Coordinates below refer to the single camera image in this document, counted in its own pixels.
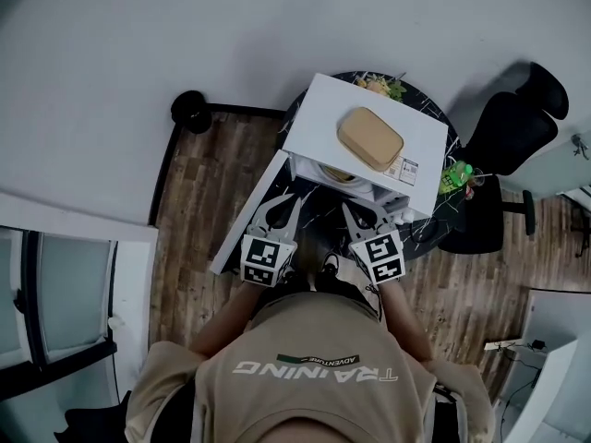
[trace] sneaker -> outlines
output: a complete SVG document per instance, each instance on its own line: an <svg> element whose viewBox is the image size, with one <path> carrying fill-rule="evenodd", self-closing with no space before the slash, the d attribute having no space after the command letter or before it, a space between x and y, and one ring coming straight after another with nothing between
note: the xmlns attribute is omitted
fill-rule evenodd
<svg viewBox="0 0 591 443"><path fill-rule="evenodd" d="M279 278L279 282L292 281L295 276L296 276L296 270L294 268L292 268L291 266L287 266L287 268L285 268L285 272Z"/></svg>
<svg viewBox="0 0 591 443"><path fill-rule="evenodd" d="M336 276L339 273L339 257L334 253L327 254L324 257L321 271Z"/></svg>

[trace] round black table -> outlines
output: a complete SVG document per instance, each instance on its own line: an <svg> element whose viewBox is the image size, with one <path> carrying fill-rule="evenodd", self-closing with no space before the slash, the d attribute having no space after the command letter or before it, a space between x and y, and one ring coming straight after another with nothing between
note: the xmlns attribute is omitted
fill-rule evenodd
<svg viewBox="0 0 591 443"><path fill-rule="evenodd" d="M396 80L396 78L379 72L364 71L343 72L333 77L353 84L360 77L371 77L372 75L375 75L377 78L384 78L387 82ZM437 104L422 91L401 79L400 82L402 87L406 89L406 92L402 93L401 100L404 105L408 105L447 125L447 155L445 156L444 165L441 166L441 169L449 167L453 163L453 154L461 148L460 140L453 129L452 123ZM292 123L296 118L297 111L306 96L306 92L307 90L304 90L292 102L285 113L283 125L277 137L277 149L283 146ZM309 190L309 187L304 187L304 191L308 192L306 197L308 208L302 209L298 224L304 225L307 228L312 222L320 223L318 219L323 219L321 223L324 223L324 228L322 228L323 233L321 233L321 238L326 243L326 246L342 256L350 257L347 247L350 238L346 230L344 217L342 214L339 214L340 209L337 208L342 201L339 201L338 198L335 199L333 194L335 191L328 187L321 189L314 187L313 190ZM451 194L438 195L435 209L430 218L413 221L410 224L406 223L398 227L400 238L404 244L404 260L415 259L427 254L453 228L460 226L461 229L464 221L464 197L464 189L458 189Z"/></svg>

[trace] black chair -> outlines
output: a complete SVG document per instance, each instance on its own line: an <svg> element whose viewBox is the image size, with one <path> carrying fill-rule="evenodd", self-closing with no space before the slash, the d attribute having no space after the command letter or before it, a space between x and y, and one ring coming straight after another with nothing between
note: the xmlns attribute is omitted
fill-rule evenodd
<svg viewBox="0 0 591 443"><path fill-rule="evenodd" d="M544 111L514 93L501 92L487 103L474 135L456 159L463 159L485 174L514 173L532 154L558 134L554 120ZM457 254L499 251L503 243L503 212L525 215L525 232L534 234L536 215L531 192L524 203L503 202L496 175L475 187L475 196L465 203L465 227L453 230L439 248Z"/></svg>
<svg viewBox="0 0 591 443"><path fill-rule="evenodd" d="M566 89L540 64L530 64L529 79L515 93L558 120L569 112Z"/></svg>
<svg viewBox="0 0 591 443"><path fill-rule="evenodd" d="M67 428L54 433L58 443L127 443L125 436L128 392L119 405L106 409L66 411Z"/></svg>

